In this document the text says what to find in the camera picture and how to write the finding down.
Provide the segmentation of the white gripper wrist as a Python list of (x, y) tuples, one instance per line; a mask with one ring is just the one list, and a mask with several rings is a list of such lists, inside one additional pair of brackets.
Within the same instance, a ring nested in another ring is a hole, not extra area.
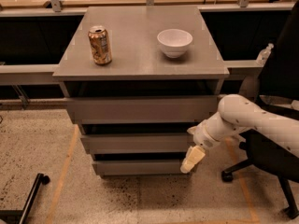
[(192, 135), (196, 146), (189, 147), (186, 152), (180, 166), (180, 171), (183, 174), (189, 173), (205, 157), (205, 149), (217, 147), (222, 138), (222, 128), (217, 121), (203, 120), (200, 124), (190, 127), (187, 132)]

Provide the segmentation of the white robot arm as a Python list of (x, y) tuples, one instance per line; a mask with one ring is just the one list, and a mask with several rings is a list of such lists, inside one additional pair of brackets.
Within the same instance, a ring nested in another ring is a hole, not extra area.
[(229, 94), (221, 98), (214, 115), (188, 129), (194, 146), (187, 150), (180, 171), (187, 174), (205, 157), (208, 149), (218, 146), (225, 137), (250, 129), (299, 157), (298, 120), (265, 111), (241, 95)]

